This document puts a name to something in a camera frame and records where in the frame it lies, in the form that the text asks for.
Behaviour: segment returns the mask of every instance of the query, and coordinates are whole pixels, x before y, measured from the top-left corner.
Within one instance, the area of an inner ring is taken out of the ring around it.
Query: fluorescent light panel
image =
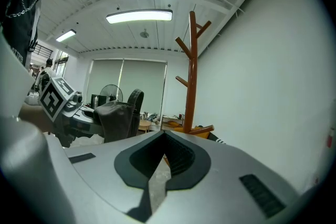
[[[171,9],[137,9],[110,14],[106,19],[110,24],[115,24],[133,20],[172,20],[172,17]]]
[[[56,39],[56,41],[58,42],[62,42],[63,40],[69,38],[69,37],[72,37],[76,34],[76,32],[74,30],[70,30],[68,32],[66,32],[64,35],[61,35],[59,38]]]

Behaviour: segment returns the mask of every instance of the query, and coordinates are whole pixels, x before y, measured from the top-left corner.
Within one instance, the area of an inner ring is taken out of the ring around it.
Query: window
[[[69,59],[69,55],[64,51],[59,51],[57,55],[57,60],[54,64],[54,71],[56,73],[56,76],[58,77],[64,77],[64,71],[65,66],[67,64],[67,61]]]
[[[141,60],[95,60],[92,65],[86,102],[99,95],[104,86],[117,85],[127,102],[135,89],[144,92],[141,112],[161,114],[166,62]]]

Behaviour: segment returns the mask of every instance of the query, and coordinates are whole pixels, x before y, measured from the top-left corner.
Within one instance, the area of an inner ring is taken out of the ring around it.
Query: table
[[[140,120],[139,130],[145,131],[145,133],[147,133],[149,131],[149,126],[151,125],[151,121]]]

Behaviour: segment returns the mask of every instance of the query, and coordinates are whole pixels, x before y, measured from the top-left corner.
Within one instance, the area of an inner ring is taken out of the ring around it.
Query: chair backrest
[[[132,117],[132,121],[131,121],[131,125],[130,125],[129,131],[128,131],[127,138],[137,135],[137,131],[138,131],[139,124],[140,124],[140,110],[141,110],[143,97],[144,97],[143,91],[141,91],[139,89],[135,89],[131,93],[130,97],[128,98],[127,103],[134,104],[135,109],[134,109],[134,112],[133,112],[133,117]]]

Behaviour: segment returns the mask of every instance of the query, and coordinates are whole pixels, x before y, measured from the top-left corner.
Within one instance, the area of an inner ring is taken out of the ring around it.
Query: window blind
[[[135,89],[144,92],[141,112],[160,114],[166,63],[125,60],[119,88],[124,102]]]
[[[122,60],[95,60],[93,61],[86,102],[91,102],[91,95],[99,95],[101,90],[108,84],[118,86]]]

